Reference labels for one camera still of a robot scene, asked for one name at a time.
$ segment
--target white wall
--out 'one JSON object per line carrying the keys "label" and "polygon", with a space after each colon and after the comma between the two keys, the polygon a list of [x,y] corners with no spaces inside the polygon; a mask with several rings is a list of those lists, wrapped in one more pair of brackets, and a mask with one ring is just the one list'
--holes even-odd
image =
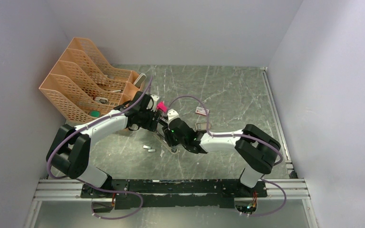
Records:
{"label": "white wall", "polygon": [[48,0],[110,63],[267,66],[302,0]]}
{"label": "white wall", "polygon": [[268,76],[320,226],[365,227],[365,1],[305,0]]}
{"label": "white wall", "polygon": [[0,227],[22,227],[60,113],[38,90],[68,39],[43,0],[0,0]]}

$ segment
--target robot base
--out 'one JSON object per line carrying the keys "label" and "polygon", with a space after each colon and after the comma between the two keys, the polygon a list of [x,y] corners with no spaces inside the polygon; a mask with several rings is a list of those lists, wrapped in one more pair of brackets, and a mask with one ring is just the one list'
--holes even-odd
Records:
{"label": "robot base", "polygon": [[[252,198],[256,191],[259,198],[267,197],[265,183],[258,181],[248,188],[239,179],[196,179],[196,180],[112,180],[115,190],[138,192],[144,199],[144,208],[149,207],[194,207],[219,206],[235,208],[234,198]],[[112,198],[113,194],[98,194],[87,185],[83,186],[81,198]],[[140,204],[134,195],[117,194],[114,209],[137,208]],[[109,212],[112,208],[99,212]]]}

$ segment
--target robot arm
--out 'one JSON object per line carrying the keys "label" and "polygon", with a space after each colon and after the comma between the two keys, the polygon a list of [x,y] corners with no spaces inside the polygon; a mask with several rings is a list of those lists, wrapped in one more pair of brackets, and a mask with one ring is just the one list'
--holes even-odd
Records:
{"label": "robot arm", "polygon": [[[132,102],[134,103],[141,95],[141,92],[136,93]],[[279,150],[279,143],[259,128],[248,124],[242,130],[217,133],[231,134],[231,137],[212,137],[205,131],[194,131],[179,118],[178,113],[173,109],[168,111],[167,119],[162,119],[162,112],[155,109],[158,100],[158,96],[144,95],[142,100],[132,109],[122,115],[114,116],[126,109],[126,104],[119,105],[108,114],[100,117],[105,119],[104,121],[94,127],[81,131],[62,146],[58,153],[55,154],[52,165],[72,179],[79,179],[96,187],[111,190],[112,177],[92,164],[89,164],[90,148],[109,134],[129,128],[135,124],[152,132],[157,131],[158,124],[161,124],[163,126],[164,139],[169,146],[182,144],[186,150],[192,153],[216,151],[239,152],[247,162],[247,166],[240,177],[241,183],[247,187],[254,187],[263,174],[269,174],[271,172],[277,157],[275,152],[261,144],[254,147],[252,145],[254,141],[232,135],[232,133],[251,135],[270,143]],[[89,124],[86,123],[76,127],[71,127],[67,124],[63,125],[58,130],[51,145],[47,160],[53,150],[65,138],[77,129],[88,126]]]}

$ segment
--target marble surface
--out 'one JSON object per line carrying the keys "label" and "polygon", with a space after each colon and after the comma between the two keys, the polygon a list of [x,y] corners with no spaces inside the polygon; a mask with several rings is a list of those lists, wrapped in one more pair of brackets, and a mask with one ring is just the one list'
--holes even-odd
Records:
{"label": "marble surface", "polygon": [[[278,139],[273,112],[259,68],[232,66],[116,65],[153,76],[151,93],[168,104],[180,95],[194,95],[210,109],[211,130],[242,129],[254,124]],[[198,102],[182,98],[172,106],[191,127],[205,122],[195,114]],[[149,145],[156,152],[148,152]],[[141,129],[122,131],[99,141],[90,151],[91,162],[115,179],[210,179],[238,178],[246,163],[238,153],[193,154],[178,146],[171,154]],[[269,179],[288,178],[284,162],[274,167]]]}

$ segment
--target pink object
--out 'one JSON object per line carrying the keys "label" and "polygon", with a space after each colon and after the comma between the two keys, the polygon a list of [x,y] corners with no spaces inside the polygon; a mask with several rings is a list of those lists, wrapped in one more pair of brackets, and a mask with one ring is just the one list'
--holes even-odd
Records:
{"label": "pink object", "polygon": [[164,105],[164,102],[160,102],[158,105],[157,105],[157,109],[160,109],[162,110],[164,113],[167,112],[167,107]]}

